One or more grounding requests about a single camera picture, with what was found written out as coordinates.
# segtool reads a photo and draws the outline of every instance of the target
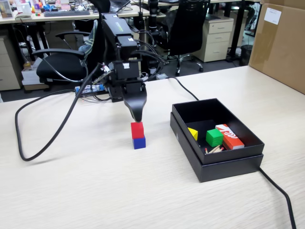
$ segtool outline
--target drawer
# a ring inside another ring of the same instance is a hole
[[[14,69],[10,67],[0,68],[0,91],[20,89],[20,84],[16,78]]]
[[[0,54],[7,54],[8,52],[6,51],[4,41],[0,41]]]
[[[233,28],[233,21],[210,23],[209,24],[209,34],[221,33],[221,32],[231,32]]]
[[[0,67],[12,66],[8,54],[0,54]]]
[[[229,42],[207,44],[204,62],[224,60],[227,56]]]
[[[230,40],[230,36],[230,32],[208,34],[206,43],[228,42]]]

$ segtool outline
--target red cube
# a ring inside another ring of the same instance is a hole
[[[132,138],[144,138],[143,123],[132,123]]]

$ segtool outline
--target chair base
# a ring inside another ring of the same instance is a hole
[[[199,72],[201,72],[201,73],[203,72],[203,66],[202,66],[202,64],[201,64],[200,62],[198,62],[198,61],[194,58],[194,56],[191,55],[191,54],[188,54],[188,55],[185,55],[185,56],[178,55],[178,57],[175,58],[175,59],[169,59],[169,57],[170,57],[170,56],[167,57],[167,60],[168,60],[168,61],[177,61],[177,69],[176,69],[176,73],[175,73],[176,76],[179,76],[179,75],[180,75],[181,63],[182,63],[183,61],[186,61],[186,62],[193,62],[193,63],[198,64],[198,65],[199,65]]]

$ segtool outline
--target yellow block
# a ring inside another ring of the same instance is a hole
[[[193,137],[195,138],[195,140],[197,141],[197,139],[198,139],[198,131],[194,130],[194,129],[191,129],[191,128],[188,128],[188,129],[191,132],[191,134],[193,135]]]

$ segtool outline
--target red and white box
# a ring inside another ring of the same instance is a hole
[[[226,124],[217,125],[215,128],[218,129],[224,135],[223,146],[227,150],[244,148],[244,144],[242,143],[242,141]]]

